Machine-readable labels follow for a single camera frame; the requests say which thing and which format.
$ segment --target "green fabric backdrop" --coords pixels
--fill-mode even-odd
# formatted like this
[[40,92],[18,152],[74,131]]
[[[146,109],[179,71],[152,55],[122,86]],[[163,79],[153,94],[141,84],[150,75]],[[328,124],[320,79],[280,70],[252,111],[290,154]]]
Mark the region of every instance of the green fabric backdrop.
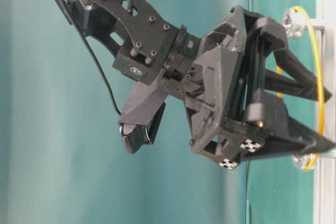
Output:
[[[248,0],[148,0],[202,36]],[[168,98],[157,142],[123,149],[89,54],[53,0],[1,0],[0,223],[244,223],[245,168],[195,156],[183,103]],[[119,107],[131,81],[89,40]]]

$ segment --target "bolt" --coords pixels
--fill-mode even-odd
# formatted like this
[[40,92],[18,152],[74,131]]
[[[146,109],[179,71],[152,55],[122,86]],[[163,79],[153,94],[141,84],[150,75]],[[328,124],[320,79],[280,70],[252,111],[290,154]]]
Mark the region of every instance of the bolt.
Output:
[[131,56],[132,57],[136,57],[136,56],[138,56],[138,51],[133,47],[132,49],[131,49]]
[[151,56],[152,56],[152,57],[155,57],[157,54],[158,54],[157,51],[155,51],[155,50],[152,50],[152,51],[151,51]]
[[152,62],[153,62],[153,59],[152,59],[152,58],[146,57],[146,59],[145,59],[145,63],[146,63],[147,65],[152,64]]
[[86,9],[86,10],[92,10],[92,5],[86,5],[86,6],[85,6],[85,9]]
[[263,121],[258,121],[258,122],[257,122],[257,126],[258,126],[259,128],[264,127],[264,122],[263,122]]
[[169,31],[169,29],[170,29],[170,25],[165,24],[165,25],[163,26],[163,29],[164,29],[165,31]]
[[150,16],[150,17],[149,17],[149,22],[150,22],[150,23],[154,23],[155,20],[156,20],[156,18],[155,18],[154,16]]
[[137,43],[135,43],[135,47],[138,49],[142,48],[142,43],[138,41]]

